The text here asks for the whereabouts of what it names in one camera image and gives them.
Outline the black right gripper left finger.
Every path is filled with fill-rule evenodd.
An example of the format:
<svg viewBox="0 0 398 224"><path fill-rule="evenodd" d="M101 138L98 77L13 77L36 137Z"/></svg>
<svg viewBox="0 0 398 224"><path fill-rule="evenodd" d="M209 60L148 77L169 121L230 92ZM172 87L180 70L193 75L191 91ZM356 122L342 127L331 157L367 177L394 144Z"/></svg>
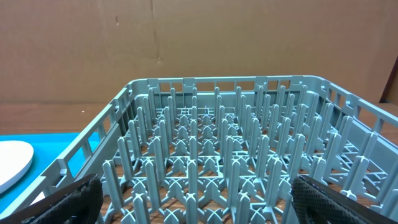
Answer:
<svg viewBox="0 0 398 224"><path fill-rule="evenodd" d="M96 174L62 188L52 195L1 220L1 223L96 223L103 204L103 189Z"/></svg>

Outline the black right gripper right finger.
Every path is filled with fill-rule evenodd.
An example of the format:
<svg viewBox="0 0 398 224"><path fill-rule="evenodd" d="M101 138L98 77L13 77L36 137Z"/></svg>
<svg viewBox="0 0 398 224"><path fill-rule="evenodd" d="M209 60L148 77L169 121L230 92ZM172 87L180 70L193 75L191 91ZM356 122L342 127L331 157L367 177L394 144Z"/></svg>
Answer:
<svg viewBox="0 0 398 224"><path fill-rule="evenodd" d="M397 223L306 175L293 181L292 206L300 224Z"/></svg>

